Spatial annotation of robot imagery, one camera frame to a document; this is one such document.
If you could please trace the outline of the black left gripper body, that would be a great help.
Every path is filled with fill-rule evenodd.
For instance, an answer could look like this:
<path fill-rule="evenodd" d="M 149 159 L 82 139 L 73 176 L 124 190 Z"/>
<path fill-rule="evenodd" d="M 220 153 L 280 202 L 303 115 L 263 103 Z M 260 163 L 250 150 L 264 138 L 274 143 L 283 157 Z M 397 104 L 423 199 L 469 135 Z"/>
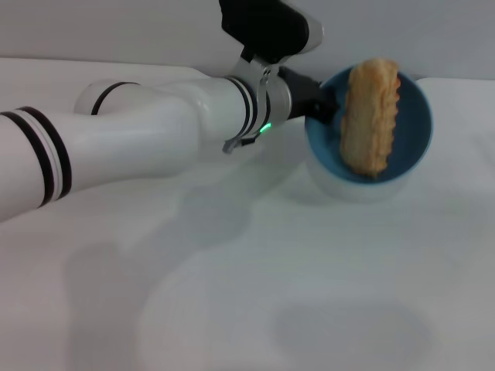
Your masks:
<path fill-rule="evenodd" d="M 324 92 L 320 83 L 285 66 L 279 69 L 278 76 L 287 85 L 291 97 L 288 119 L 312 117 L 322 120 Z"/>

